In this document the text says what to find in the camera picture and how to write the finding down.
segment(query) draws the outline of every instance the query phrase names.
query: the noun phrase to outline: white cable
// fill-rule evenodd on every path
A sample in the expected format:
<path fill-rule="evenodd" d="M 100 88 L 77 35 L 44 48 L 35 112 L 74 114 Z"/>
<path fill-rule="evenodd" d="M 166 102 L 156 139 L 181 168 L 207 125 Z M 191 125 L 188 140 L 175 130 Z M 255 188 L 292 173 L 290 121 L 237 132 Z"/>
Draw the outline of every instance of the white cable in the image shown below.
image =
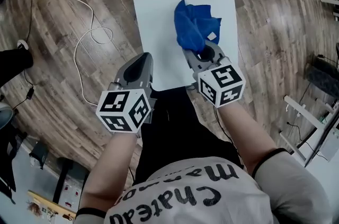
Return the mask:
<path fill-rule="evenodd" d="M 85 100 L 88 104 L 97 106 L 97 104 L 92 103 L 92 102 L 90 102 L 89 100 L 87 100 L 86 97 L 85 97 L 85 95 L 84 95 L 83 80 L 82 80 L 82 78 L 81 78 L 81 74 L 80 74 L 80 71 L 79 71 L 79 67 L 78 67 L 78 64 L 77 64 L 77 62 L 76 62 L 76 51 L 77 51 L 78 46 L 79 46 L 79 44 L 81 43 L 82 39 L 83 39 L 88 33 L 91 34 L 91 38 L 92 38 L 92 40 L 93 40 L 96 44 L 104 45 L 104 44 L 108 44 L 108 43 L 110 43 L 110 42 L 112 41 L 112 39 L 113 39 L 113 31 L 112 31 L 111 29 L 107 28 L 107 27 L 97 27 L 97 28 L 93 28 L 93 21 L 94 21 L 94 11 L 93 11 L 93 9 L 92 9 L 88 4 L 86 4 L 85 2 L 83 2 L 83 1 L 81 1 L 81 0 L 76 0 L 76 1 L 78 1 L 78 2 L 82 3 L 83 5 L 87 6 L 87 7 L 91 10 L 92 17 L 91 17 L 91 26 L 90 26 L 90 29 L 87 30 L 87 31 L 80 37 L 80 39 L 78 40 L 78 42 L 76 43 L 76 46 L 75 46 L 75 49 L 74 49 L 73 61 L 74 61 L 75 67 L 76 67 L 76 69 L 77 69 L 77 71 L 78 71 L 78 74 L 79 74 L 80 85 L 81 85 L 81 91 L 82 91 L 82 96 L 83 96 L 84 100 Z M 96 30 L 96 29 L 103 29 L 103 30 L 108 30 L 108 31 L 110 31 L 111 36 L 110 36 L 109 41 L 106 42 L 106 43 L 100 43 L 100 42 L 96 41 L 96 40 L 93 38 L 93 35 L 92 35 L 92 31 L 93 31 L 93 30 Z"/>

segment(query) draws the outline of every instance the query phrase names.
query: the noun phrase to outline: white object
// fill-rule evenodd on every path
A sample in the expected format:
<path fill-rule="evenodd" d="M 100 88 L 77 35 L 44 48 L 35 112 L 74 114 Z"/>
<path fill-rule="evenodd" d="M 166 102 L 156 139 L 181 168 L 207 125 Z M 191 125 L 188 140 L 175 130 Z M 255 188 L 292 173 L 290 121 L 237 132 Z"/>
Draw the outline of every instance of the white object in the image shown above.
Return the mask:
<path fill-rule="evenodd" d="M 19 47 L 20 45 L 22 45 L 26 50 L 29 49 L 27 42 L 24 41 L 24 40 L 18 40 L 18 41 L 17 41 L 16 46 Z"/>
<path fill-rule="evenodd" d="M 134 0 L 142 47 L 154 61 L 152 88 L 164 91 L 195 82 L 182 48 L 176 41 L 174 10 L 181 0 Z M 219 47 L 238 63 L 238 33 L 234 0 L 185 0 L 186 5 L 211 5 L 211 15 L 222 18 Z"/>
<path fill-rule="evenodd" d="M 199 92 L 216 108 L 243 95 L 246 80 L 238 65 L 230 62 L 198 73 Z"/>
<path fill-rule="evenodd" d="M 81 188 L 72 183 L 72 181 L 64 181 L 58 204 L 73 212 L 77 212 L 80 204 L 81 191 Z"/>
<path fill-rule="evenodd" d="M 217 35 L 215 35 L 214 32 L 211 32 L 211 33 L 207 36 L 207 38 L 208 38 L 209 40 L 213 40 L 213 39 L 215 39 L 216 37 L 217 37 Z"/>
<path fill-rule="evenodd" d="M 151 112 L 145 91 L 104 91 L 96 115 L 110 132 L 137 133 Z"/>
<path fill-rule="evenodd" d="M 338 132 L 339 132 L 338 129 L 332 128 L 320 148 L 320 151 L 322 152 L 324 157 L 328 160 L 331 160 L 339 149 Z"/>

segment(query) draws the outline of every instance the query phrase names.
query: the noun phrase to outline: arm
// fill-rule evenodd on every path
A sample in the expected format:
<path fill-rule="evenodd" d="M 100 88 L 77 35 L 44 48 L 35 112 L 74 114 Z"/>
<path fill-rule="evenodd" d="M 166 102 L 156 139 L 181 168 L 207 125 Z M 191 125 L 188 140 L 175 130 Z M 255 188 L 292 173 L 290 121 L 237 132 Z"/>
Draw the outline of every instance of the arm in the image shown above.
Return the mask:
<path fill-rule="evenodd" d="M 275 142 L 238 102 L 220 107 L 219 113 L 248 172 L 252 174 L 256 165 L 277 149 Z"/>
<path fill-rule="evenodd" d="M 114 134 L 88 176 L 79 209 L 107 212 L 115 204 L 123 191 L 136 143 L 136 135 Z"/>
<path fill-rule="evenodd" d="M 332 223 L 326 193 L 320 183 L 276 144 L 237 102 L 219 108 L 222 121 L 248 172 L 270 197 L 278 218 L 297 223 Z"/>

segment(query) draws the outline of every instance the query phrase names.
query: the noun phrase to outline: person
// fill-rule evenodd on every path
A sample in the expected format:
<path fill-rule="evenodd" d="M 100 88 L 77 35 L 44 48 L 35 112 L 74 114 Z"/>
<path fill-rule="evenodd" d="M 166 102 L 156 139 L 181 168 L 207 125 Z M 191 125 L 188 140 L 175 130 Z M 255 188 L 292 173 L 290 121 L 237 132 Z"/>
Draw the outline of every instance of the person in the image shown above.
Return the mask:
<path fill-rule="evenodd" d="M 24 40 L 17 42 L 17 49 L 0 51 L 0 87 L 32 66 L 33 57 Z"/>
<path fill-rule="evenodd" d="M 84 185 L 75 224 L 332 223 L 320 183 L 238 102 L 219 108 L 233 146 L 199 123 L 184 87 L 151 97 L 133 186 L 123 192 L 137 136 L 115 133 Z"/>

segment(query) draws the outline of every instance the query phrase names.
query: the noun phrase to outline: blue cloth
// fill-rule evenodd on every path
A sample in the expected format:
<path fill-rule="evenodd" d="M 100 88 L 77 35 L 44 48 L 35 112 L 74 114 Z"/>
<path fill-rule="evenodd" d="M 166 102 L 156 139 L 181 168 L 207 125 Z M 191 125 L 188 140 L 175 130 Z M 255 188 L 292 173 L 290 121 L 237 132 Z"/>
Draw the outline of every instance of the blue cloth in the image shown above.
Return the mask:
<path fill-rule="evenodd" d="M 200 53 L 205 48 L 205 39 L 210 33 L 216 38 L 211 40 L 219 43 L 221 18 L 211 16 L 210 5 L 187 5 L 181 0 L 174 11 L 174 25 L 177 41 L 183 49 Z"/>

